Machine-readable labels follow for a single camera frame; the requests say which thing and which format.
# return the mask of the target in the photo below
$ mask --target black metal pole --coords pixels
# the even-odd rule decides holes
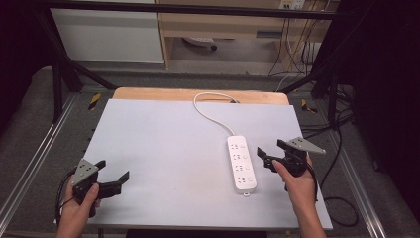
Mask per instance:
[[[263,8],[175,5],[175,4],[64,1],[64,0],[38,0],[38,1],[35,1],[34,3],[42,7],[47,7],[47,8],[96,10],[96,11],[207,14],[207,15],[318,19],[318,20],[340,20],[340,21],[352,21],[356,17],[355,14],[351,14],[351,13],[327,12],[327,11],[321,12],[321,11],[301,11],[301,10],[282,10],[282,9],[263,9]]]

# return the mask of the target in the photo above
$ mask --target gray carpet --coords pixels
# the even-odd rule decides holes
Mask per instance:
[[[139,76],[134,73],[113,74],[103,73],[106,79],[118,81],[125,86],[148,87],[179,87],[203,89],[254,89],[273,91],[277,88],[281,78],[210,76],[210,75],[171,75],[145,74]],[[290,103],[295,106],[300,124],[322,124],[318,113],[302,111],[301,98],[308,100],[308,105],[315,106],[307,93],[309,85],[302,87],[299,92],[289,95]],[[95,110],[87,107],[94,94],[94,90],[79,94],[69,117],[56,138],[49,154],[37,173],[30,189],[12,218],[8,231],[36,231],[55,232],[53,225],[53,203],[60,178],[74,167],[83,157],[83,150],[88,147],[88,138],[93,135],[100,119],[106,99],[112,96],[112,91],[102,94]],[[51,74],[39,72],[23,102],[22,108],[14,116],[8,130],[0,138],[0,166],[3,172],[0,178],[1,196],[4,203],[10,194],[26,165],[46,134],[53,118],[52,80]],[[358,175],[363,181],[375,211],[389,237],[420,237],[419,224],[413,218],[410,210],[395,189],[387,174],[375,172],[371,158],[357,126],[348,124],[343,127],[344,146],[352,159]],[[333,160],[335,149],[327,133],[310,139],[313,143],[327,150],[327,156],[312,155],[314,168],[320,179]],[[340,196],[357,206],[343,174],[337,163],[331,171],[324,185],[325,196]],[[327,206],[329,213],[342,222],[352,222],[354,214],[344,203],[331,202]],[[329,231],[331,237],[369,237],[367,226],[362,217],[355,227],[343,227],[333,223],[334,230]],[[94,229],[87,229],[87,233],[95,233]],[[124,233],[124,230],[106,230],[106,233]]]

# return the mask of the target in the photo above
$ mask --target white power cable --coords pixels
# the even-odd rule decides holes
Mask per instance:
[[[287,79],[288,77],[290,77],[290,74],[288,74],[288,75],[286,75],[282,80],[281,80],[281,82],[278,84],[278,87],[277,87],[277,89],[275,90],[275,92],[278,92],[278,90],[280,89],[280,87],[281,87],[281,84],[284,82],[284,80],[285,79]]]
[[[220,92],[200,92],[200,93],[198,93],[197,95],[195,95],[195,96],[194,96],[194,100],[193,100],[195,110],[197,110],[197,111],[198,111],[198,113],[200,113],[203,117],[205,117],[205,118],[209,119],[210,121],[213,121],[213,122],[215,122],[215,123],[217,123],[217,124],[221,125],[222,127],[224,127],[224,128],[226,128],[226,129],[228,129],[228,130],[231,132],[232,136],[235,136],[235,132],[234,132],[234,131],[230,128],[230,127],[228,127],[227,125],[223,124],[222,122],[220,122],[220,121],[218,121],[218,120],[216,120],[216,119],[213,119],[213,118],[211,118],[211,117],[209,117],[209,116],[205,115],[203,112],[201,112],[201,111],[200,111],[200,109],[198,109],[198,107],[197,107],[197,98],[198,98],[199,96],[201,96],[201,95],[205,95],[205,94],[208,94],[208,95],[219,95],[219,96],[228,97],[228,98],[231,98],[232,100],[234,100],[234,101],[235,101],[235,103],[239,103],[239,101],[238,101],[237,99],[233,98],[232,96],[229,96],[229,95],[227,95],[227,94],[220,93]]]

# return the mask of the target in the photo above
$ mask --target finger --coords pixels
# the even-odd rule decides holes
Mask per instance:
[[[67,187],[65,188],[65,196],[64,200],[69,200],[73,197],[73,186],[71,185],[71,182],[73,181],[74,175],[70,177],[70,180],[67,182]]]
[[[280,162],[273,160],[272,164],[274,165],[277,172],[280,174],[280,176],[283,178],[283,180],[288,180],[292,175],[287,170],[287,168]]]
[[[93,202],[95,202],[96,197],[98,196],[98,192],[99,192],[99,185],[98,183],[95,183],[86,193],[86,196],[84,197],[84,200],[80,205],[80,209],[89,213],[90,207],[92,206]]]

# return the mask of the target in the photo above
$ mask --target white tabletop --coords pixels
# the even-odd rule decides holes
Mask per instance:
[[[283,157],[276,145],[301,136],[292,106],[199,102],[207,115],[245,136],[257,188],[234,190],[226,139],[229,132],[201,116],[192,102],[111,99],[84,159],[106,160],[100,182],[130,179],[122,194],[102,200],[91,225],[118,228],[297,228],[284,183],[263,167],[257,147]],[[316,204],[332,229],[321,192]]]

